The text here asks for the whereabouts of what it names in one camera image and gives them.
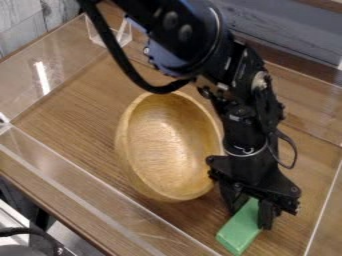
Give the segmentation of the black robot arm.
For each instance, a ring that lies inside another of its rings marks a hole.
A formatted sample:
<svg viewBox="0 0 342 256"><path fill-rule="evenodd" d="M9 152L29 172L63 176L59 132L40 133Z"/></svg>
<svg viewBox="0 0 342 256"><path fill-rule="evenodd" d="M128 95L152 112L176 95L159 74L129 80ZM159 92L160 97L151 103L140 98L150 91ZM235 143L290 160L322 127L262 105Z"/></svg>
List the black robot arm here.
<svg viewBox="0 0 342 256"><path fill-rule="evenodd" d="M256 223L272 228L284 212L296 214L300 188L283 175L278 141L292 139L278 129L284 105L254 48L230 32L224 14L210 0L109 0L148 37L143 49L156 70L176 80L155 86L141 77L119 46L93 0L76 0L129 80L154 94L168 94L194 82L220 119L223 156L206 158L228 211L258 200Z"/></svg>

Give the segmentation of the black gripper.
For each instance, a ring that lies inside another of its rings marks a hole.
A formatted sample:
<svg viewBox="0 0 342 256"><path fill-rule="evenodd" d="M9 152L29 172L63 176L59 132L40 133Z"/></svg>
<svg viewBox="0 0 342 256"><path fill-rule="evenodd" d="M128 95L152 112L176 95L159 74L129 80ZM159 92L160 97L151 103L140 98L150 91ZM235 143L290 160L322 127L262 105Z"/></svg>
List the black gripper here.
<svg viewBox="0 0 342 256"><path fill-rule="evenodd" d="M274 219L284 211L298 213L300 188L284 176L268 152L242 157L210 155L208 176L218 182L220 196L231 216L250 197L259 199L258 227L272 229Z"/></svg>

